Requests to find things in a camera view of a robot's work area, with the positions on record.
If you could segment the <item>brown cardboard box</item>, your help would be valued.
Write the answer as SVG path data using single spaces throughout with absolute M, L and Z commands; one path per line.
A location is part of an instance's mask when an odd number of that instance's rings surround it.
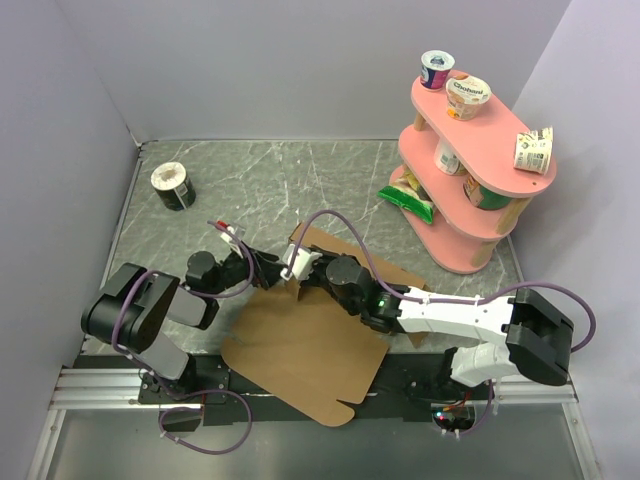
M 389 350 L 387 338 L 321 288 L 257 289 L 221 356 L 236 373 L 321 425 L 350 422 Z

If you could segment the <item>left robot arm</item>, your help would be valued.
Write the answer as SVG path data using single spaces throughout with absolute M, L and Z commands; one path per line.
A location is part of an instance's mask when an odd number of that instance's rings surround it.
M 196 360 L 161 327 L 171 320 L 205 330 L 221 299 L 247 287 L 274 286 L 284 264 L 273 254 L 252 248 L 248 253 L 244 256 L 238 249 L 219 262 L 210 252 L 196 252 L 187 260 L 184 281 L 125 263 L 85 308 L 81 328 L 147 370 L 151 382 L 174 401 L 188 401 L 205 387 L 196 373 Z

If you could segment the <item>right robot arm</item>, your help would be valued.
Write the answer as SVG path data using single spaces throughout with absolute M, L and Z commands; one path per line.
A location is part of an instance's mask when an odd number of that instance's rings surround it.
M 517 374 L 548 386 L 563 386 L 568 380 L 574 325 L 530 288 L 493 299 L 443 295 L 383 284 L 352 255 L 301 248 L 289 261 L 295 280 L 324 289 L 375 331 L 476 340 L 475 347 L 453 347 L 445 353 L 437 386 L 448 398 Z

